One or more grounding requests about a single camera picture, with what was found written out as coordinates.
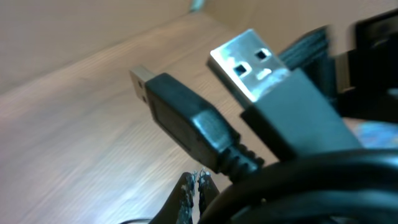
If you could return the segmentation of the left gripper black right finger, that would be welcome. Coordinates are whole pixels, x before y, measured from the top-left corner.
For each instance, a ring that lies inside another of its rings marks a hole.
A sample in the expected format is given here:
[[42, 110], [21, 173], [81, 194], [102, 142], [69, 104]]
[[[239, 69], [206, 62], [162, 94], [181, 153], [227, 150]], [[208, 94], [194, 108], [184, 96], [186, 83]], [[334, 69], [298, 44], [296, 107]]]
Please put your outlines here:
[[220, 194], [216, 184], [208, 171], [202, 169], [199, 173], [198, 192], [199, 192], [199, 211], [200, 216], [204, 214], [210, 203]]

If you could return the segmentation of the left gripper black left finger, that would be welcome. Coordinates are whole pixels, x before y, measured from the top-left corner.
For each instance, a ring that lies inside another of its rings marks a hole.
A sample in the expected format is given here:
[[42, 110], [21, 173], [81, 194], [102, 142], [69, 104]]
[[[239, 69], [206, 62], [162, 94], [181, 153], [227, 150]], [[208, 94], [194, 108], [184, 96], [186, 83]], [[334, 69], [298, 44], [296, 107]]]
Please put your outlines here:
[[184, 172], [166, 202], [149, 224], [192, 224], [196, 176]]

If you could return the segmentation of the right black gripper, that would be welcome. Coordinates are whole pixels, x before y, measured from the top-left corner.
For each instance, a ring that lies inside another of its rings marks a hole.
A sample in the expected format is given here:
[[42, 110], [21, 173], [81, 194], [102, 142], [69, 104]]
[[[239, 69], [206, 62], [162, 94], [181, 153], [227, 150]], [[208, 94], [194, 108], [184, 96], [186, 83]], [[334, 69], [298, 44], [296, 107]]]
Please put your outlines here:
[[397, 10], [352, 26], [354, 48], [331, 56], [325, 26], [299, 38], [279, 55], [301, 68], [344, 117], [397, 119]]

